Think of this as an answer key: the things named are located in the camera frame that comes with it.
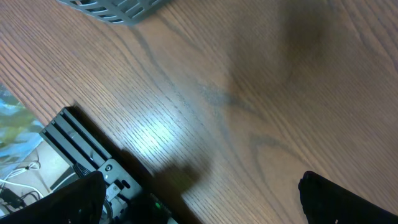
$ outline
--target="wooden desk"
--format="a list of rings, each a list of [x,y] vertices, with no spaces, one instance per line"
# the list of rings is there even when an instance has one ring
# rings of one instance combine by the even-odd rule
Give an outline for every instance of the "wooden desk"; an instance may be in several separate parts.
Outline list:
[[[306,223],[306,170],[398,213],[394,1],[173,0],[133,28],[2,1],[0,43],[44,124],[78,103],[150,170],[195,170],[203,223]]]

